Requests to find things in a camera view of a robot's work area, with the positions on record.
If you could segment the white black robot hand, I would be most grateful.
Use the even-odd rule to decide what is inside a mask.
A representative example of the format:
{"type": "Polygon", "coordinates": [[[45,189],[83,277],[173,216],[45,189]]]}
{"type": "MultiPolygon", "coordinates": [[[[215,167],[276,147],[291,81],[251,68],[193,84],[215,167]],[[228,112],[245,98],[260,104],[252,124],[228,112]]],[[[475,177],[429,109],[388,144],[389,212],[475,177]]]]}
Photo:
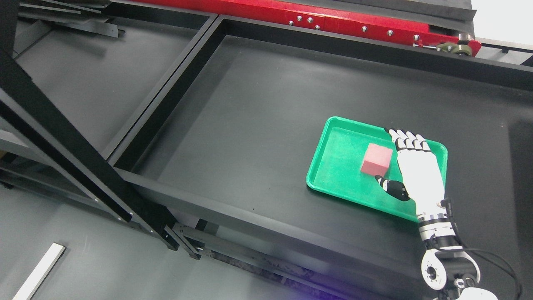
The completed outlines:
{"type": "Polygon", "coordinates": [[[445,186],[437,158],[428,142],[420,134],[386,128],[395,144],[397,164],[402,180],[386,179],[376,175],[379,186],[390,196],[400,200],[413,200],[418,220],[447,214],[441,203],[445,199],[445,186]]]}

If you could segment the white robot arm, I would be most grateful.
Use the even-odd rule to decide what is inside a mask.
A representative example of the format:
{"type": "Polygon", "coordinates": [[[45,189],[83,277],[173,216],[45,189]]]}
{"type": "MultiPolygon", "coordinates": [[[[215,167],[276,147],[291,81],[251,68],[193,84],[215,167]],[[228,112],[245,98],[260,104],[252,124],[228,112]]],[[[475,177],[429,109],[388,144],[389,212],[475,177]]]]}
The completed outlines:
{"type": "Polygon", "coordinates": [[[444,212],[425,213],[419,218],[419,233],[425,246],[421,276],[437,292],[438,300],[496,300],[480,288],[481,270],[458,237],[451,203],[440,202],[444,212]]]}

